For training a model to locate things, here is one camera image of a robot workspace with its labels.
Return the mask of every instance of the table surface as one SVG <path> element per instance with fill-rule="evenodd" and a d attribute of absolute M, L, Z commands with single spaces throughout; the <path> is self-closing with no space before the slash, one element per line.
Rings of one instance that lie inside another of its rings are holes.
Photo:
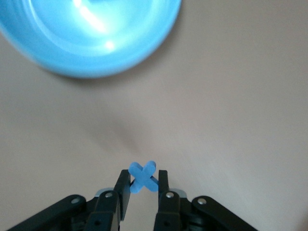
<path fill-rule="evenodd" d="M 258 230 L 308 230 L 307 12 L 306 0 L 184 0 L 153 55 L 97 80 L 47 72 L 1 36 L 0 230 L 148 160 Z M 156 211 L 143 189 L 121 230 L 152 230 Z"/>

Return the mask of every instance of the black plastic part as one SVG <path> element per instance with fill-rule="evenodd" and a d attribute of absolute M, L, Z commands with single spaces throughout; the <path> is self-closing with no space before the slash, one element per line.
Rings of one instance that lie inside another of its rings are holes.
<path fill-rule="evenodd" d="M 179 198 L 175 192 L 167 197 L 170 191 L 165 170 L 159 171 L 158 187 L 159 207 L 154 231 L 256 231 L 208 196 L 196 197 L 192 202 Z"/>
<path fill-rule="evenodd" d="M 120 197 L 120 215 L 124 220 L 130 197 L 130 174 L 127 169 L 121 171 L 121 174 L 114 187 Z"/>
<path fill-rule="evenodd" d="M 165 191 L 159 199 L 154 231 L 180 231 L 180 197 L 176 192 Z"/>
<path fill-rule="evenodd" d="M 120 201 L 114 190 L 103 192 L 95 210 L 90 213 L 84 231 L 118 231 L 120 225 Z"/>
<path fill-rule="evenodd" d="M 85 209 L 86 199 L 80 195 L 71 195 L 49 206 L 8 231 L 45 231 L 53 228 L 63 230 L 70 218 Z"/>
<path fill-rule="evenodd" d="M 199 199 L 204 199 L 206 204 L 198 203 Z M 222 206 L 220 203 L 208 196 L 199 196 L 193 199 L 192 206 L 196 214 L 208 217 L 217 227 L 228 231 L 256 231 L 255 228 Z"/>
<path fill-rule="evenodd" d="M 125 169 L 114 190 L 88 202 L 80 195 L 68 196 L 8 231 L 118 231 L 128 207 L 129 188 L 130 174 Z"/>
<path fill-rule="evenodd" d="M 158 201 L 162 193 L 169 191 L 168 172 L 159 170 L 158 172 Z"/>

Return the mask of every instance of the blue bowl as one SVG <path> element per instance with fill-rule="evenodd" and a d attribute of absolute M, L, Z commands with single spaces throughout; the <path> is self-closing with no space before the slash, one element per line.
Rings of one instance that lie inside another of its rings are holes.
<path fill-rule="evenodd" d="M 4 0 L 0 30 L 40 66 L 105 77 L 147 58 L 174 25 L 181 0 Z"/>

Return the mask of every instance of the blue plastic cross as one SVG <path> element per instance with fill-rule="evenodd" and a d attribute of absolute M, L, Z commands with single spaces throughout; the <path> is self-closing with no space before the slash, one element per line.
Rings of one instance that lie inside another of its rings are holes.
<path fill-rule="evenodd" d="M 144 167 L 137 162 L 131 163 L 128 169 L 129 173 L 135 178 L 130 186 L 131 193 L 139 193 L 143 186 L 150 191 L 158 191 L 158 180 L 153 177 L 156 171 L 156 163 L 149 161 Z"/>

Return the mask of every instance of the metal screw head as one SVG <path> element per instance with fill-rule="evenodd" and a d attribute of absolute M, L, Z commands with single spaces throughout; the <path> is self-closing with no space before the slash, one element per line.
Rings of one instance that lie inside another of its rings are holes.
<path fill-rule="evenodd" d="M 105 197 L 106 197 L 106 198 L 112 197 L 112 193 L 111 193 L 111 192 L 106 193 L 106 194 L 105 194 Z"/>
<path fill-rule="evenodd" d="M 204 198 L 199 198 L 198 199 L 198 204 L 205 205 L 206 204 L 206 200 Z"/>
<path fill-rule="evenodd" d="M 72 204 L 76 204 L 80 201 L 80 198 L 79 197 L 76 197 L 75 199 L 71 200 L 71 203 Z"/>
<path fill-rule="evenodd" d="M 174 197 L 174 194 L 173 194 L 172 192 L 168 192 L 168 193 L 166 194 L 166 197 L 172 198 L 172 197 Z"/>

